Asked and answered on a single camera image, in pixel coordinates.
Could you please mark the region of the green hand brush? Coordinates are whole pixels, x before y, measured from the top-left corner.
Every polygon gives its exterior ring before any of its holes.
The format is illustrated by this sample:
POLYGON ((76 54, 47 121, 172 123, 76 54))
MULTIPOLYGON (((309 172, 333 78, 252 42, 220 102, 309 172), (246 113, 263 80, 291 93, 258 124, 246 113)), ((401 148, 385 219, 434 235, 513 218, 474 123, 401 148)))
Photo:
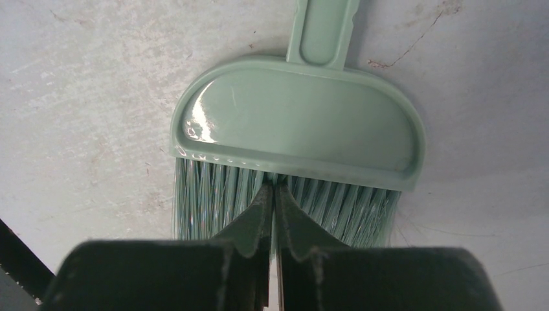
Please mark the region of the green hand brush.
POLYGON ((187 87, 170 126, 176 238, 214 236, 262 185, 283 184, 341 242, 387 244, 425 128, 396 86, 345 66, 359 5, 298 1, 284 57, 225 62, 187 87))

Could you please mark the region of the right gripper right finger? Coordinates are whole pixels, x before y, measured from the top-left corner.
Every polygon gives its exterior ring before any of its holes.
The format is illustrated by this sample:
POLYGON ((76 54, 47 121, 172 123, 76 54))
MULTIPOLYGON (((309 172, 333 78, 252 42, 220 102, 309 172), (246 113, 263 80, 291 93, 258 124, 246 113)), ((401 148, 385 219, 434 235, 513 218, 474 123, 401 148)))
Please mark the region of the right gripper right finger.
POLYGON ((309 217, 287 185, 274 187, 274 215, 281 309, 322 310, 324 250, 348 246, 309 217))

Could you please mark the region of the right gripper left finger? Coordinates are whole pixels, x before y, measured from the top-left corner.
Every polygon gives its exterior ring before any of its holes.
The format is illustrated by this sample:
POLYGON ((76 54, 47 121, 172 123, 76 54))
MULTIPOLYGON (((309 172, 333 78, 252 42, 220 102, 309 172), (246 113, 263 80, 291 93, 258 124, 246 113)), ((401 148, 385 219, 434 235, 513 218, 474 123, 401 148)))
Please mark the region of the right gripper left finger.
POLYGON ((264 184, 251 204, 215 237, 225 247, 220 310, 269 305, 273 187, 264 184))

